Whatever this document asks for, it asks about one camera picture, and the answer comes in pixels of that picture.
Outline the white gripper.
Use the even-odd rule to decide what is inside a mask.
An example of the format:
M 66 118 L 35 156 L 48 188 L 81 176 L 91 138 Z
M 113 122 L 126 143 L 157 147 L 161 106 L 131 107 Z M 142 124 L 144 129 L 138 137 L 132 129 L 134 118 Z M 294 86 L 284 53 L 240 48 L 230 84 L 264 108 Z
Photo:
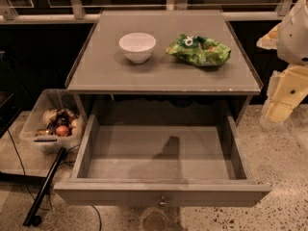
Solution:
M 258 39 L 256 46 L 267 50 L 277 49 L 280 24 L 275 25 Z M 260 123 L 265 128 L 281 126 L 291 115 L 292 109 L 308 95 L 308 67 L 290 64 L 278 76 L 278 84 L 271 97 L 262 108 Z

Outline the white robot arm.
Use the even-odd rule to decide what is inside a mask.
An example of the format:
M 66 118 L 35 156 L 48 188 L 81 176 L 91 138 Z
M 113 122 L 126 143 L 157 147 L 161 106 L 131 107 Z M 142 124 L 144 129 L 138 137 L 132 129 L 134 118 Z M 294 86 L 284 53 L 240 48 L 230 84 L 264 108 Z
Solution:
M 261 124 L 271 128 L 283 124 L 308 95 L 308 0 L 297 0 L 282 21 L 258 39 L 257 46 L 275 49 L 288 64 L 269 78 Z

